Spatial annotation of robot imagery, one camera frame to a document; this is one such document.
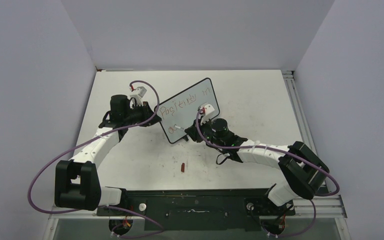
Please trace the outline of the aluminium frame rail right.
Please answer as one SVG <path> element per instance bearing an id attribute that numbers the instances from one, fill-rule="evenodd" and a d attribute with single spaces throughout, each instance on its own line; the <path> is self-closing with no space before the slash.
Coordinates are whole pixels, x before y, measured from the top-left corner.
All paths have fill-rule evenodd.
<path id="1" fill-rule="evenodd" d="M 281 71 L 285 86 L 291 101 L 291 105 L 298 123 L 298 128 L 301 134 L 302 141 L 317 155 L 316 146 L 308 125 L 307 118 L 304 113 L 303 105 L 301 103 L 299 93 L 296 87 L 294 72 L 291 70 Z"/>

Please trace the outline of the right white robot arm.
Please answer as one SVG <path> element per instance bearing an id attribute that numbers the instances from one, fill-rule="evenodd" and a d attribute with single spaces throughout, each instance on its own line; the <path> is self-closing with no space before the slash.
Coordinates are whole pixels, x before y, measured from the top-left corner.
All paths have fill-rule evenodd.
<path id="1" fill-rule="evenodd" d="M 276 214 L 284 204 L 296 198 L 312 200 L 329 172 L 305 143 L 295 141 L 292 145 L 271 146 L 252 141 L 230 131 L 223 118 L 206 123 L 194 121 L 184 132 L 196 143 L 205 142 L 226 160 L 260 164 L 281 171 L 284 180 L 274 183 L 262 201 L 263 209 L 269 214 Z"/>

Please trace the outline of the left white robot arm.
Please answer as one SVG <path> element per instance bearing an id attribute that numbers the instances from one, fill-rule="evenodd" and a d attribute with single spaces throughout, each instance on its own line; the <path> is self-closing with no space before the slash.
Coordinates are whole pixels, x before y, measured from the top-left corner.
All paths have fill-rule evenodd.
<path id="1" fill-rule="evenodd" d="M 99 124 L 90 143 L 70 160 L 60 160 L 55 167 L 54 203 L 59 208 L 93 211 L 107 206 L 116 215 L 129 210 L 121 188 L 101 186 L 98 168 L 132 126 L 149 127 L 162 119 L 152 111 L 148 102 L 126 95 L 113 95 L 110 110 Z"/>

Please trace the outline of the small black-framed whiteboard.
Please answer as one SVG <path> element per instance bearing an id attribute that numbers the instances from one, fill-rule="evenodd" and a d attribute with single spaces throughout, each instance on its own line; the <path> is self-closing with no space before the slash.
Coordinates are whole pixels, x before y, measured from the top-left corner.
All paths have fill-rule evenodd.
<path id="1" fill-rule="evenodd" d="M 159 123 L 169 143 L 174 144 L 186 136 L 183 130 L 174 126 L 177 125 L 184 129 L 190 127 L 196 119 L 199 107 L 205 103 L 209 103 L 215 108 L 215 117 L 220 115 L 221 111 L 214 86 L 208 77 L 161 102 L 159 107 L 154 109 L 156 114 L 161 117 Z"/>

